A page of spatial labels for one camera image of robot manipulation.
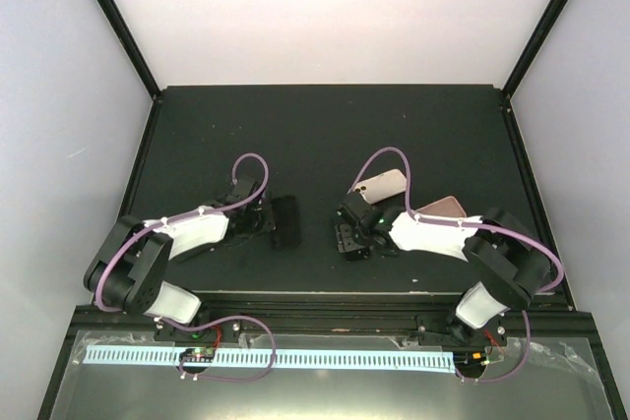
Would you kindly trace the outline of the black phone case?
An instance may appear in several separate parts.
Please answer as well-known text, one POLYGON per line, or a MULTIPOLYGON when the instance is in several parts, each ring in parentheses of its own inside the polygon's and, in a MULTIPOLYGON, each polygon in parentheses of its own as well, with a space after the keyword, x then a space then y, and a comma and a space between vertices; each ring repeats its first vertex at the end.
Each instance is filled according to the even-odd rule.
POLYGON ((276 250, 293 249, 301 242, 299 205, 296 196, 272 199, 275 228, 271 232, 272 247, 276 250))

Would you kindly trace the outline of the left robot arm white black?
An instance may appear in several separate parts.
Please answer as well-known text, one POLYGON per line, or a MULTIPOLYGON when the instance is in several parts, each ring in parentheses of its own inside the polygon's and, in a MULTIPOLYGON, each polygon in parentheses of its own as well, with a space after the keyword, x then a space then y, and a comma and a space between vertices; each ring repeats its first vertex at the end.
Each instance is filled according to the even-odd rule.
POLYGON ((167 319, 190 340, 211 329, 210 314, 192 291, 165 280, 168 264, 182 262, 232 239, 274 226, 265 182, 243 176, 217 201, 173 217, 117 220, 83 278, 104 312, 167 319))

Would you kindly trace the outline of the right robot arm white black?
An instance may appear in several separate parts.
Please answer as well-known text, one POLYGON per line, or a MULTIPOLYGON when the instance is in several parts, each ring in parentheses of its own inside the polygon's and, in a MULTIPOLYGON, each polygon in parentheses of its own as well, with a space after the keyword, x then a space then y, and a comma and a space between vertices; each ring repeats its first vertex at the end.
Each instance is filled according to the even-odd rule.
POLYGON ((387 256, 425 252, 466 262, 474 282, 443 323, 456 345, 472 343, 496 317, 528 309, 553 266, 553 254, 503 210, 465 218, 426 215, 379 208, 352 192, 336 209, 335 230, 338 251, 349 261, 378 251, 387 256))

